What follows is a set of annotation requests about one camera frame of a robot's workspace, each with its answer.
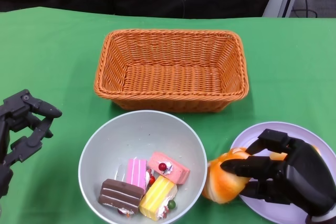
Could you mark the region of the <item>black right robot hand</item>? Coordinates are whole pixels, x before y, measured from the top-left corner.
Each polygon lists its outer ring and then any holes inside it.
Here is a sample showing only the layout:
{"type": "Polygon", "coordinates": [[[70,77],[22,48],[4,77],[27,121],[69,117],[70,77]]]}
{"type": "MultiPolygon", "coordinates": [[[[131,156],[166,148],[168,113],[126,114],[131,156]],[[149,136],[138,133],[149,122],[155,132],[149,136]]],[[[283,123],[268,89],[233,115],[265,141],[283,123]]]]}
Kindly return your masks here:
{"type": "Polygon", "coordinates": [[[335,206],[335,182],[312,145],[287,133],[265,129],[246,152],[246,159],[230,159],[220,165],[226,172],[253,178],[241,195],[294,204],[311,217],[322,217],[335,206]]]}

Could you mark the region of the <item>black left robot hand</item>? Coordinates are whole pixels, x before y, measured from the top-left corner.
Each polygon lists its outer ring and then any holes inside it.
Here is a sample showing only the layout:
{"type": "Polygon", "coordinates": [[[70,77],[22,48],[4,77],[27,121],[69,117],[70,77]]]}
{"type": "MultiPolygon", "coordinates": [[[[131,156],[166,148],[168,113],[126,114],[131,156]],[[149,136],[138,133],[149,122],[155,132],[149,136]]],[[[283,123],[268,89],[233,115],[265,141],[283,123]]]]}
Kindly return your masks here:
{"type": "Polygon", "coordinates": [[[42,147],[43,138],[53,137],[50,126],[62,112],[50,103],[35,98],[24,89],[3,100],[1,105],[1,197],[6,196],[13,177],[11,166],[24,162],[42,147]],[[10,131],[25,128],[33,132],[10,144],[10,131]]]}

